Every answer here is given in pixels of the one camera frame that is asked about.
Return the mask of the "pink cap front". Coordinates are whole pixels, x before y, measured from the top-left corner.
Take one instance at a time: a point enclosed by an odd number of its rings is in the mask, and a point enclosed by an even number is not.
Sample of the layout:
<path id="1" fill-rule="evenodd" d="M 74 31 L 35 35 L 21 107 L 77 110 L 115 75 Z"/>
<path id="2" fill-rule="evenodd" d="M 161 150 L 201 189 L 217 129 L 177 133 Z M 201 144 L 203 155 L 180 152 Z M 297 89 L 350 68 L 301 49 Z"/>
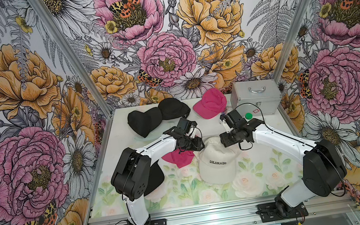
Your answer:
<path id="1" fill-rule="evenodd" d="M 177 165 L 178 168 L 186 167 L 192 163 L 195 154 L 193 151 L 181 151 L 179 149 L 162 157 L 166 162 Z"/>

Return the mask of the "pink cap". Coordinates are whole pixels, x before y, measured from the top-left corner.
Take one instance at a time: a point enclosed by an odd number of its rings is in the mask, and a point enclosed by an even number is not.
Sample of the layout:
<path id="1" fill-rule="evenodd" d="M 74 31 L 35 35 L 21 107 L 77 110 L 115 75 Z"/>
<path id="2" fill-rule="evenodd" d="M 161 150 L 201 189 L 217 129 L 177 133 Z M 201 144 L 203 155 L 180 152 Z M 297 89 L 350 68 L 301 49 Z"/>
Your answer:
<path id="1" fill-rule="evenodd" d="M 193 106 L 193 110 L 200 117 L 209 120 L 224 112 L 226 106 L 227 100 L 225 95 L 217 88 L 211 88 Z"/>
<path id="2" fill-rule="evenodd" d="M 192 163 L 195 154 L 193 151 L 181 151 L 179 149 L 162 157 L 166 162 L 177 165 L 178 168 L 186 167 Z"/>

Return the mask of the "white Colorado cap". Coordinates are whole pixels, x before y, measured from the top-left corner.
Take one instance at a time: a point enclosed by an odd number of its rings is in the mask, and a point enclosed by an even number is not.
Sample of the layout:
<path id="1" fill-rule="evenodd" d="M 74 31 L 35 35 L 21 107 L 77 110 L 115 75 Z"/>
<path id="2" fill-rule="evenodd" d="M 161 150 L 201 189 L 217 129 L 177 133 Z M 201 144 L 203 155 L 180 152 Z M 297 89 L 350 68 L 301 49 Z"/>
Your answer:
<path id="1" fill-rule="evenodd" d="M 236 161 L 241 150 L 236 146 L 225 147 L 219 136 L 206 139 L 204 145 L 204 149 L 198 154 L 202 180 L 210 184 L 231 183 L 236 177 Z"/>

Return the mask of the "pink cap back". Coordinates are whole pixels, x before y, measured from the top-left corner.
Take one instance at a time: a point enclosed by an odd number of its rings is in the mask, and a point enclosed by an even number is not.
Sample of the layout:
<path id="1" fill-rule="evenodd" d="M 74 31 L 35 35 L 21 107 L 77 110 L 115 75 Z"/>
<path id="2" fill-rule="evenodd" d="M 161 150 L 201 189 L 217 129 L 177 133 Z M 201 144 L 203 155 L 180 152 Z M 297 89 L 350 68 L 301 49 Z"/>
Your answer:
<path id="1" fill-rule="evenodd" d="M 227 100 L 225 95 L 217 88 L 211 88 L 193 106 L 193 110 L 200 117 L 209 120 L 224 112 L 226 106 Z"/>

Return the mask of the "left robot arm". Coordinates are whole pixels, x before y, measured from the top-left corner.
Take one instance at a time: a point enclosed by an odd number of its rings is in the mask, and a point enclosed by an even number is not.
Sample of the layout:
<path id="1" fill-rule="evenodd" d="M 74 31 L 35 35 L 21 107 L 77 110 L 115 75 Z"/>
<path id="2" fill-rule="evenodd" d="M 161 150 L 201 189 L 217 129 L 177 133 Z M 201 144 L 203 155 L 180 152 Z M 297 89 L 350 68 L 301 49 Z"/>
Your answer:
<path id="1" fill-rule="evenodd" d="M 139 149 L 127 147 L 120 155 L 111 178 L 116 192 L 121 194 L 128 210 L 129 225 L 150 225 L 144 193 L 153 164 L 173 151 L 197 152 L 204 149 L 201 130 L 194 121 L 181 118 L 177 126 Z"/>

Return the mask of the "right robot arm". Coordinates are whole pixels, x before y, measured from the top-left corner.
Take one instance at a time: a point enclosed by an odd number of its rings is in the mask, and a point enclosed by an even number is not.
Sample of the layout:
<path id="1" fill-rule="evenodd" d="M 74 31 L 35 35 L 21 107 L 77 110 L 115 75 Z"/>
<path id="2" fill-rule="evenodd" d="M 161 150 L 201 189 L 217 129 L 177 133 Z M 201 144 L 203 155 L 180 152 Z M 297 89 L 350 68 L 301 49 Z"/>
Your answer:
<path id="1" fill-rule="evenodd" d="M 225 147 L 242 143 L 262 144 L 287 155 L 303 167 L 303 176 L 275 197 L 278 213 L 290 211 L 312 197 L 327 197 L 343 183 L 347 169 L 335 145 L 328 140 L 313 141 L 295 137 L 269 126 L 264 120 L 246 120 L 237 110 L 222 114 L 220 120 L 226 132 L 220 135 Z"/>

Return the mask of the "white bottle green lid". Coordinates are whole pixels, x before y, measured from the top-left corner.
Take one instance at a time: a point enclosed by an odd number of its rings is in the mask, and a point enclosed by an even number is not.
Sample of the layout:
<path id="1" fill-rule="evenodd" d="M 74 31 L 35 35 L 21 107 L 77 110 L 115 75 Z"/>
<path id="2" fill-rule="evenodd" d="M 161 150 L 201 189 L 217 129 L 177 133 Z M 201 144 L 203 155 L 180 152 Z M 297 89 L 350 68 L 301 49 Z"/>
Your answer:
<path id="1" fill-rule="evenodd" d="M 246 120 L 251 120 L 253 118 L 253 114 L 252 113 L 246 113 L 245 114 L 245 119 Z"/>

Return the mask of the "black cap back centre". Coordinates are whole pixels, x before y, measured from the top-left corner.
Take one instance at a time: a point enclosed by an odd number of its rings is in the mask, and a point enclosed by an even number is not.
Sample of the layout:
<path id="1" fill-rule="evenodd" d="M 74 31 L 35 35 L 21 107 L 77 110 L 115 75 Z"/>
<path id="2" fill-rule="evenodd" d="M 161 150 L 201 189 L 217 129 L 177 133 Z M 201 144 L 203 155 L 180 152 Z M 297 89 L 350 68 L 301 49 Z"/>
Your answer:
<path id="1" fill-rule="evenodd" d="M 187 118 L 190 114 L 190 107 L 175 98 L 165 98 L 158 104 L 163 120 L 176 118 Z"/>

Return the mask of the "silver first aid case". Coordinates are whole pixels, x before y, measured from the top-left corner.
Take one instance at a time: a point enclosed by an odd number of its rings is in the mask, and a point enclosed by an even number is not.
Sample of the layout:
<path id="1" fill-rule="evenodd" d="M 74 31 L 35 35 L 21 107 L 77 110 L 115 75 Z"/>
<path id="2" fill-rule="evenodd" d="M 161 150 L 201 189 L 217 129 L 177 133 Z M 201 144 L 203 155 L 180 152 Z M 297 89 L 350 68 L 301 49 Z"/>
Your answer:
<path id="1" fill-rule="evenodd" d="M 235 82 L 231 91 L 231 106 L 242 116 L 272 115 L 277 111 L 282 93 L 274 80 Z"/>

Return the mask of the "floral table mat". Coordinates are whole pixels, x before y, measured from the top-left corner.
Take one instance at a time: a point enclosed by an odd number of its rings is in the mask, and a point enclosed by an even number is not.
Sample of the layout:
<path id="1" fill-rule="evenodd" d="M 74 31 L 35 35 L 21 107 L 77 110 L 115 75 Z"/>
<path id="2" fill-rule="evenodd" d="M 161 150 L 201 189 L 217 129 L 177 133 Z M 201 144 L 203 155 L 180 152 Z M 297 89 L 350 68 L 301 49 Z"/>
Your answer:
<path id="1" fill-rule="evenodd" d="M 203 181 L 197 159 L 183 168 L 163 160 L 159 166 L 165 180 L 146 196 L 149 212 L 276 195 L 302 176 L 301 165 L 282 152 L 264 146 L 240 153 L 236 158 L 236 176 L 225 184 Z"/>

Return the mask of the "black cap back left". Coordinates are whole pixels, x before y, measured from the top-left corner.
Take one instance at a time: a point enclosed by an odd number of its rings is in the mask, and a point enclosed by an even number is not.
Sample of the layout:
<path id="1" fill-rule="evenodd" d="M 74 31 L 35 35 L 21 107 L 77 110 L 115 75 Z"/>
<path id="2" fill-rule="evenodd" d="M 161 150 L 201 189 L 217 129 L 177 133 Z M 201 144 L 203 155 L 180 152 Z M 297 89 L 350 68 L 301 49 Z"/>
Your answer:
<path id="1" fill-rule="evenodd" d="M 130 128 L 143 138 L 156 129 L 163 121 L 162 113 L 158 107 L 151 108 L 146 112 L 132 111 L 128 114 L 127 124 Z"/>

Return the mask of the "black cap with white logo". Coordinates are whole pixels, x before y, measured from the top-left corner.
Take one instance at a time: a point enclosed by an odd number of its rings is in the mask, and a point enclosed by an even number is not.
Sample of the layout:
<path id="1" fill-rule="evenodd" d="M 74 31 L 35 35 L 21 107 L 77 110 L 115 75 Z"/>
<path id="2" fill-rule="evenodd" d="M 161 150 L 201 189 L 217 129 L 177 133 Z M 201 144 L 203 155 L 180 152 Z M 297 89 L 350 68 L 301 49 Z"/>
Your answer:
<path id="1" fill-rule="evenodd" d="M 144 196 L 149 195 L 156 188 L 158 188 L 165 180 L 164 173 L 158 164 L 158 160 L 152 164 L 149 172 L 149 180 L 147 183 L 146 190 L 144 192 Z"/>

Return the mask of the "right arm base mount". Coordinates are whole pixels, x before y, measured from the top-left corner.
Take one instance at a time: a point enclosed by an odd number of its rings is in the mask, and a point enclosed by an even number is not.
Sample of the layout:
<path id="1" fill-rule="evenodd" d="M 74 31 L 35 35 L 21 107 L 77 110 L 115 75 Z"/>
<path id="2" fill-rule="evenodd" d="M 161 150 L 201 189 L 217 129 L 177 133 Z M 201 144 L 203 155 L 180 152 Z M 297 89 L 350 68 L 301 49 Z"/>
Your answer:
<path id="1" fill-rule="evenodd" d="M 256 214 L 260 216 L 263 223 L 309 216 L 307 208 L 303 203 L 291 208 L 281 202 L 261 203 L 257 205 Z"/>

